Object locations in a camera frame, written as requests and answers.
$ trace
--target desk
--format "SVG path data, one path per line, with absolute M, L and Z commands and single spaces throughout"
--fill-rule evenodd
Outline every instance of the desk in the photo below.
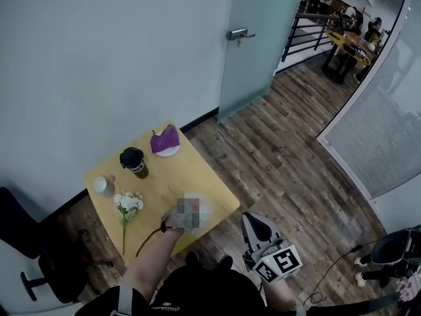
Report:
M 345 32 L 345 35 L 347 38 L 350 38 L 353 43 L 357 44 L 366 52 L 367 57 L 370 59 L 370 61 L 373 61 L 376 58 L 377 53 L 371 50 L 368 47 L 368 44 L 363 39 L 361 39 L 358 35 L 356 35 L 354 32 Z
M 162 131 L 168 124 L 170 123 L 167 122 L 155 128 L 155 132 Z M 239 207 L 239 201 L 233 193 L 179 130 L 178 134 L 181 141 L 180 150 L 171 157 L 159 157 L 152 153 L 150 145 L 152 130 L 126 146 L 134 146 L 144 152 L 145 162 L 149 169 L 149 175 L 145 179 L 140 179 L 129 170 L 122 168 L 119 157 L 126 147 L 86 172 L 86 188 L 99 218 L 118 252 L 129 264 L 135 259 L 136 251 L 141 243 L 159 227 L 162 215 L 170 206 L 176 204 L 177 198 L 183 197 L 184 192 L 199 192 L 213 204 L 214 220 L 209 223 L 209 228 L 215 227 Z M 97 176 L 114 177 L 114 194 L 140 192 L 143 195 L 144 208 L 136 213 L 127 226 L 124 255 L 122 255 L 123 229 L 118 220 L 113 196 L 107 198 L 95 192 L 93 180 Z M 194 236 L 183 235 L 178 240 L 172 255 L 196 241 L 205 232 L 201 231 Z M 160 237 L 160 233 L 154 235 L 142 251 L 149 248 Z
M 334 46 L 332 47 L 332 50 L 330 51 L 329 56 L 326 59 L 326 62 L 323 64 L 322 70 L 324 74 L 327 77 L 329 77 L 331 80 L 337 83 L 342 83 L 346 75 L 348 74 L 348 72 L 351 70 L 351 68 L 355 66 L 355 62 L 362 62 L 365 65 L 371 65 L 371 60 L 367 56 L 359 56 L 357 54 L 352 55 L 350 52 L 344 49 L 345 45 L 351 46 L 351 44 L 356 44 L 351 39 L 347 39 L 341 34 L 330 31 L 330 30 L 326 31 L 326 35 L 332 40 L 332 42 L 334 43 Z M 343 52 L 345 52 L 345 54 L 347 54 L 347 56 L 345 57 L 345 59 L 340 61 L 340 64 L 336 70 L 332 70 L 329 68 L 329 63 L 332 60 L 332 57 L 335 55 L 337 48 L 340 48 Z M 341 69 L 343 68 L 344 65 L 345 65 L 345 69 L 343 73 L 340 74 Z

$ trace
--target white cup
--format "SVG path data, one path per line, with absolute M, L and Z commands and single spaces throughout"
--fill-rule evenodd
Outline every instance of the white cup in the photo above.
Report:
M 103 176 L 98 176 L 93 180 L 93 189 L 104 197 L 109 197 L 114 194 L 114 185 L 110 180 Z

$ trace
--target door handle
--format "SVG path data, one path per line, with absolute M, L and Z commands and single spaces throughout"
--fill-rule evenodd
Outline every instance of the door handle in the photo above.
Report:
M 249 39 L 249 38 L 253 38 L 253 37 L 256 36 L 256 33 L 249 35 L 248 32 L 249 32 L 249 30 L 247 28 L 232 30 L 231 32 L 228 32 L 226 34 L 226 39 L 228 41 L 235 41 L 235 40 L 240 40 L 240 39 L 243 39 L 243 38 Z

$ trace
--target flower stem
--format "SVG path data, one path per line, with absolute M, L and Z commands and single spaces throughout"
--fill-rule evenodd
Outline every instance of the flower stem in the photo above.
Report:
M 124 221 L 123 224 L 123 255 L 124 255 L 124 250 L 125 250 L 125 245 L 126 245 L 126 227 L 127 227 L 127 222 Z

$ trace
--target table leg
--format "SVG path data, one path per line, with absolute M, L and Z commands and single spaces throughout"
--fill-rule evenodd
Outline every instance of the table leg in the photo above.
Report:
M 328 56 L 328 58 L 326 59 L 326 62 L 322 65 L 322 69 L 325 69 L 325 68 L 327 68 L 327 67 L 329 66 L 329 63 L 330 63 L 330 61 L 332 60 L 332 57 L 335 55 L 335 51 L 336 51 L 336 49 L 337 49 L 337 45 L 335 44 L 335 45 L 332 47 L 332 50 L 330 51 L 329 56 Z
M 339 58 L 339 65 L 337 66 L 336 72 L 338 74 L 341 73 L 341 69 L 343 67 L 343 65 L 345 64 L 345 62 L 347 62 L 348 60 L 348 54 L 342 54 L 342 56 Z
M 357 60 L 354 59 L 353 57 L 349 57 L 347 64 L 345 65 L 345 69 L 343 70 L 342 75 L 339 75 L 339 80 L 338 83 L 342 83 L 346 77 L 346 75 L 348 74 L 348 72 L 356 65 Z

